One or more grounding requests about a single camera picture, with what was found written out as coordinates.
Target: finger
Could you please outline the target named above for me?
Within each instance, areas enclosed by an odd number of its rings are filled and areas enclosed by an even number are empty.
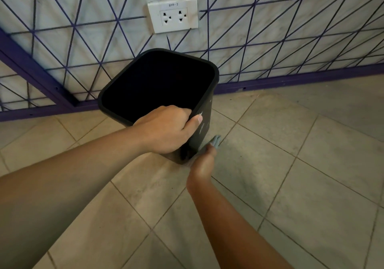
[[[209,143],[207,145],[207,150],[205,151],[205,154],[208,154],[208,155],[215,157],[217,155],[217,150],[215,149],[215,147],[211,143]]]
[[[185,139],[188,140],[193,133],[197,130],[200,123],[203,121],[201,114],[195,115],[185,124],[182,133],[184,133]]]
[[[192,110],[189,109],[189,108],[183,108],[185,114],[187,115],[187,117],[189,117],[189,115],[191,114]]]

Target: electrical outlet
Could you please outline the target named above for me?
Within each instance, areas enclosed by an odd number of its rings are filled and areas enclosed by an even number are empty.
[[[148,3],[155,34],[198,28],[197,0],[166,0]]]

